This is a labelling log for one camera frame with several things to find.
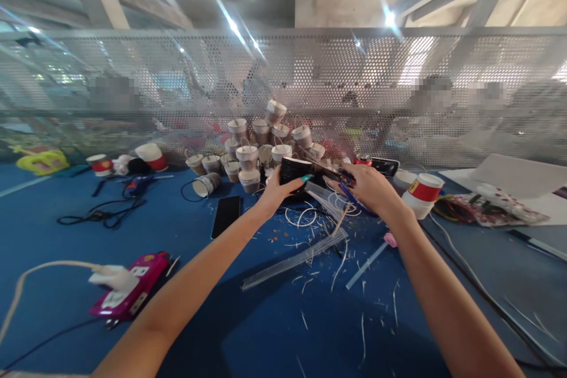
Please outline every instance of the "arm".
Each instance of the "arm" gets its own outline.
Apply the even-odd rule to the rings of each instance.
[[[347,164],[344,169],[356,179],[353,194],[392,230],[429,329],[451,374],[523,377],[504,343],[386,178],[365,165]]]
[[[154,377],[171,344],[244,249],[301,179],[279,185],[279,167],[260,200],[185,265],[151,299],[92,377]]]

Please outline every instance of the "perforated metal railing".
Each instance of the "perforated metal railing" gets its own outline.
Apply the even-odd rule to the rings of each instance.
[[[262,118],[275,97],[331,158],[466,167],[498,152],[567,164],[566,28],[253,36],[243,46],[218,31],[0,35],[0,160],[8,145],[218,153],[229,120]]]

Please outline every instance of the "charging cable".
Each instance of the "charging cable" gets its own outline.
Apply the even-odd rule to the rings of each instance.
[[[16,283],[16,291],[14,293],[14,299],[12,300],[12,304],[10,305],[10,309],[4,318],[4,323],[2,324],[2,330],[0,331],[0,346],[8,332],[8,327],[10,326],[10,322],[14,317],[14,313],[16,312],[16,307],[18,307],[19,299],[22,297],[22,292],[24,291],[24,282],[27,276],[33,272],[36,272],[40,269],[45,269],[50,266],[78,266],[91,269],[93,273],[100,273],[102,275],[111,275],[113,273],[112,270],[108,269],[107,266],[97,265],[94,263],[86,263],[86,262],[79,262],[79,261],[72,261],[72,260],[60,260],[54,262],[43,263],[42,265],[36,266],[27,272],[24,272],[18,278],[18,282]]]

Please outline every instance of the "paper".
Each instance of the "paper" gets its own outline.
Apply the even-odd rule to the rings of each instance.
[[[539,198],[567,183],[567,167],[490,154],[471,177],[502,188],[518,199]]]
[[[472,178],[475,170],[476,168],[464,168],[462,170],[440,171],[439,174],[474,192],[479,184],[477,180]],[[518,200],[528,208],[549,216],[548,221],[533,226],[562,226],[567,224],[567,200],[562,197],[548,193],[539,198],[518,198]]]

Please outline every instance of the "white plug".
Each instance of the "white plug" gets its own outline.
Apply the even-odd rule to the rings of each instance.
[[[129,294],[136,288],[140,279],[122,266],[107,265],[93,273],[89,283],[106,285],[119,292]]]

